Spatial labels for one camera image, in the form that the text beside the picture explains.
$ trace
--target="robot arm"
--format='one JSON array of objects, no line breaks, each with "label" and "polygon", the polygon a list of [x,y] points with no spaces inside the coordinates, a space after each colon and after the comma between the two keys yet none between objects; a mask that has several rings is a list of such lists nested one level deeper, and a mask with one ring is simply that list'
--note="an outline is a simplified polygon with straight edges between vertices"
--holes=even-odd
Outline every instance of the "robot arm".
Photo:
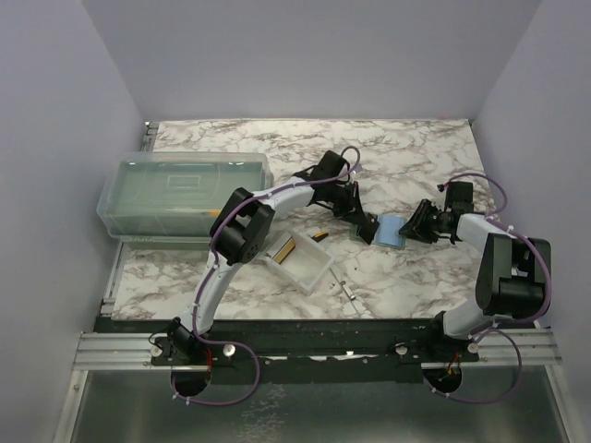
[{"label": "robot arm", "polygon": [[[243,264],[258,254],[276,215],[320,204],[332,210],[337,219],[358,225],[361,238],[371,244],[379,223],[375,216],[366,214],[361,208],[357,182],[333,179],[344,168],[350,169],[343,156],[327,151],[318,165],[295,174],[278,186],[255,193],[238,188],[211,228],[210,235],[217,241],[209,253],[205,273],[198,285],[198,300],[180,316],[180,321],[174,322],[174,328],[184,328],[188,332],[193,330],[195,307],[195,332],[202,334],[211,328],[217,306],[230,281]],[[232,216],[241,205],[238,213]],[[169,330],[169,333],[175,335],[174,331]]]},{"label": "robot arm", "polygon": [[[475,297],[436,317],[441,322],[441,333],[458,340],[467,340],[475,330],[496,320],[534,315],[545,296],[544,273],[529,248],[488,222],[484,215],[474,213],[472,195],[471,183],[451,182],[443,210],[424,199],[400,230],[401,235],[423,243],[435,243],[441,238],[453,244],[466,241],[482,253]],[[549,242],[529,240],[549,267]]]},{"label": "robot arm", "polygon": [[[269,198],[258,200],[258,203],[264,208],[264,211],[263,213],[255,213],[254,216],[261,220],[268,220],[269,218],[272,219],[274,215],[281,216],[291,210],[304,208],[309,205],[314,195],[314,189],[310,186],[293,186],[285,189],[281,193],[278,193],[276,196],[272,195],[273,191],[285,185],[295,185],[301,182],[305,182],[305,180],[298,177],[292,177],[287,182],[279,186],[251,194],[252,197],[271,195]],[[221,219],[219,218],[213,226],[214,229],[217,229],[217,226],[220,224],[218,222],[223,220],[223,215],[227,212],[229,212],[227,208],[224,208],[222,214],[220,214]],[[252,235],[248,235],[246,231],[245,236],[247,236],[248,239],[252,237]],[[250,254],[252,254],[251,251],[242,257],[234,254],[228,254],[231,257],[228,257],[228,259],[224,259],[226,257],[220,257],[219,263],[216,265],[216,261],[218,260],[216,259],[215,254],[210,251],[205,271],[198,284],[198,288],[200,288],[200,298],[198,301],[196,332],[199,335],[207,332],[211,328],[211,325],[213,324],[213,316],[217,310],[218,305],[222,301],[223,294],[228,289],[230,281],[232,281],[236,273],[240,270],[240,268],[242,268],[242,265],[245,263],[244,260],[251,260]],[[233,264],[229,263],[230,261],[235,261],[237,259],[239,260]],[[192,309],[188,309],[180,316],[181,324],[185,325],[188,330],[192,330],[192,327],[189,326],[191,325],[191,311]]]}]

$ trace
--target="small screw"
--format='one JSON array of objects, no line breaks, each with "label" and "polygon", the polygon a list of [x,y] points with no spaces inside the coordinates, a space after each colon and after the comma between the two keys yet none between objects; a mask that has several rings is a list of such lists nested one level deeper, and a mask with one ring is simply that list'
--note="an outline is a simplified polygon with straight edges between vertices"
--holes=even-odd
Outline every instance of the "small screw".
[{"label": "small screw", "polygon": [[478,344],[477,343],[470,343],[468,344],[468,352],[469,353],[477,353],[478,352]]},{"label": "small screw", "polygon": [[236,347],[233,344],[226,344],[223,347],[223,354],[226,357],[231,357],[236,352]]},{"label": "small screw", "polygon": [[396,346],[396,353],[398,355],[406,355],[408,353],[408,348],[406,346]]},{"label": "small screw", "polygon": [[152,346],[150,348],[150,355],[152,357],[160,357],[163,354],[163,350],[158,346]]}]

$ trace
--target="table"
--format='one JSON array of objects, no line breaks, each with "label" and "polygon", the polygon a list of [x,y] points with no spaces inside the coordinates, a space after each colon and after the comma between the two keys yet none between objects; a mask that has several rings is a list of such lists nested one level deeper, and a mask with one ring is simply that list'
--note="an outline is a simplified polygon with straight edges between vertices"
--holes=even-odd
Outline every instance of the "table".
[{"label": "table", "polygon": [[[410,218],[421,198],[442,202],[436,188],[450,176],[482,172],[465,120],[223,120],[162,122],[156,151],[260,152],[275,182],[315,164],[326,150],[348,145],[361,150],[364,210]],[[477,210],[494,202],[487,184],[475,182]],[[280,218],[287,228],[330,233],[321,243],[352,288],[351,301],[327,273],[311,295],[300,293],[250,263],[235,276],[216,312],[226,319],[322,319],[432,317],[474,293],[480,256],[470,245],[408,241],[404,251],[349,240],[348,223],[329,211],[308,207]],[[204,251],[131,250],[116,287],[113,319],[169,319],[189,305],[205,267]]]}]

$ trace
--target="gray floor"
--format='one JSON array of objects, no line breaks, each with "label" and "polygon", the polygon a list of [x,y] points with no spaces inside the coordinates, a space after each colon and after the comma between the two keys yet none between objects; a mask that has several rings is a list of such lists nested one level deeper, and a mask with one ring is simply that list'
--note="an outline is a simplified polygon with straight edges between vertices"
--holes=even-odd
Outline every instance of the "gray floor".
[{"label": "gray floor", "polygon": [[[461,391],[491,398],[511,369],[465,371]],[[423,385],[359,383],[261,385],[239,405],[172,401],[168,374],[92,373],[73,441],[194,442],[566,442],[544,368],[526,369],[517,395],[488,406],[462,405]],[[226,399],[245,387],[215,387]]]}]

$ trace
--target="blue object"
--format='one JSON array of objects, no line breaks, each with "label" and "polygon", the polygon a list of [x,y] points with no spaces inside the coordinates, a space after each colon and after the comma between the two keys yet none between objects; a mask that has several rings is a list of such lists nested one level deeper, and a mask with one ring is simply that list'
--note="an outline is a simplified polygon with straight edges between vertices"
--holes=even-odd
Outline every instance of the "blue object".
[{"label": "blue object", "polygon": [[373,243],[376,245],[387,245],[396,248],[404,248],[405,237],[398,234],[400,228],[406,223],[406,219],[395,215],[381,214],[378,216],[380,227],[376,232]]}]

